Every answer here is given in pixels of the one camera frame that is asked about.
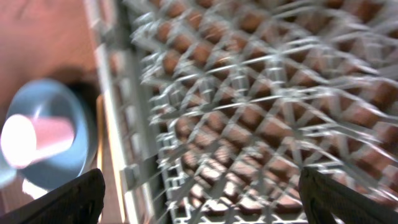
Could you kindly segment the pink plastic cup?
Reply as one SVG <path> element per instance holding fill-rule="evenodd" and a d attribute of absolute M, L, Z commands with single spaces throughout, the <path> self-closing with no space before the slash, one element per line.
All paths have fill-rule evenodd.
<path fill-rule="evenodd" d="M 66 151 L 74 138 L 74 127 L 67 118 L 14 114 L 3 126 L 1 149 L 11 167 L 24 169 Z"/>

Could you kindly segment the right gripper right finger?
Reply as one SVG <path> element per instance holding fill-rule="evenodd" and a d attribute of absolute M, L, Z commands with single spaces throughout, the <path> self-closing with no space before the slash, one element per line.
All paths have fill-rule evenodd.
<path fill-rule="evenodd" d="M 397 223 L 397 212 L 327 177 L 312 167 L 304 167 L 299 178 L 299 194 L 309 224 Z"/>

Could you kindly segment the large blue plate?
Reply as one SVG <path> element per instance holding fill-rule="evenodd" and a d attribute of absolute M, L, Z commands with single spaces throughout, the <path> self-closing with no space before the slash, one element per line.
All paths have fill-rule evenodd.
<path fill-rule="evenodd" d="M 11 101 L 7 118 L 15 114 L 60 116 L 69 119 L 75 128 L 71 148 L 19 170 L 38 187 L 56 189 L 90 168 L 97 150 L 96 115 L 80 90 L 56 80 L 34 80 L 21 87 Z"/>

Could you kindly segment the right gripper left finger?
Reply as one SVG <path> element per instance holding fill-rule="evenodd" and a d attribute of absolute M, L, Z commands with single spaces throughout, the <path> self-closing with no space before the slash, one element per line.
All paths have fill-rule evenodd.
<path fill-rule="evenodd" d="M 1 216 L 8 224 L 97 223 L 104 208 L 105 181 L 99 169 L 69 181 Z"/>

